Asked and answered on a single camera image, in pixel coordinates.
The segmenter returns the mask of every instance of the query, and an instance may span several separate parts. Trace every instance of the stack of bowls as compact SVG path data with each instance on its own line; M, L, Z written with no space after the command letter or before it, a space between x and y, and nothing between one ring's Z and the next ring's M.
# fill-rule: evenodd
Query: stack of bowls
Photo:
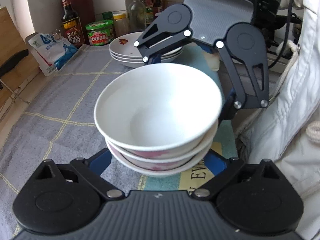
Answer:
M142 56L134 42L143 32L129 33L113 40L109 45L111 57L122 65L137 68L144 65ZM162 63L169 63L182 53L182 47L172 50L161 57Z
M207 154L222 97L203 72L180 64L146 65L111 82L94 120L116 159L153 177L188 170Z

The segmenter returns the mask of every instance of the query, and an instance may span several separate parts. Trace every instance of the white jacket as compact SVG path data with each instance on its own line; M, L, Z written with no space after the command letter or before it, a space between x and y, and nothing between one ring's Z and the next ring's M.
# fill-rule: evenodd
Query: white jacket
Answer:
M275 101L239 136L249 163L271 159L304 201L297 232L320 239L320 0L303 0L305 7L300 49Z

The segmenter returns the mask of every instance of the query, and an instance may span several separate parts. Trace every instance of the green cap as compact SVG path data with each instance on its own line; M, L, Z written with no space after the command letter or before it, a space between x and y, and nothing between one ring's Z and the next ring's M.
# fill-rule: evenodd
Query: green cap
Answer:
M93 23L89 23L88 25L85 26L86 30L92 31L92 30L97 30L105 27L109 27L113 24L112 20L102 20L102 21L97 21Z
M104 12L102 13L102 17L104 20L112 19L112 12Z

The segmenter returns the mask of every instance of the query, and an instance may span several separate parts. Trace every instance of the wooden board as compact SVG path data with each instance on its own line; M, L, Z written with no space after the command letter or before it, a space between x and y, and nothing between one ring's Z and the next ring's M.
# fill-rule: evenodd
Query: wooden board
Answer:
M27 49L17 28L11 20L6 7L0 9L0 66L15 53ZM39 67L33 55L29 53L10 72L0 77L13 91L15 91L31 73ZM11 92L5 87L0 90L0 107L11 96Z

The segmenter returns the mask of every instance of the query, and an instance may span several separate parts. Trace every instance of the ribbed gray panel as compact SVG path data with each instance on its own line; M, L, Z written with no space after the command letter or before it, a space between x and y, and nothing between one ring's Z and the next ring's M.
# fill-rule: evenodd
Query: ribbed gray panel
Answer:
M209 202L193 200L186 191L132 191L108 202L84 228L61 236L36 236L22 231L15 240L262 240L235 232ZM268 240L301 240L295 233Z
M192 12L192 38L211 46L236 23L250 23L253 4L248 0L184 0Z

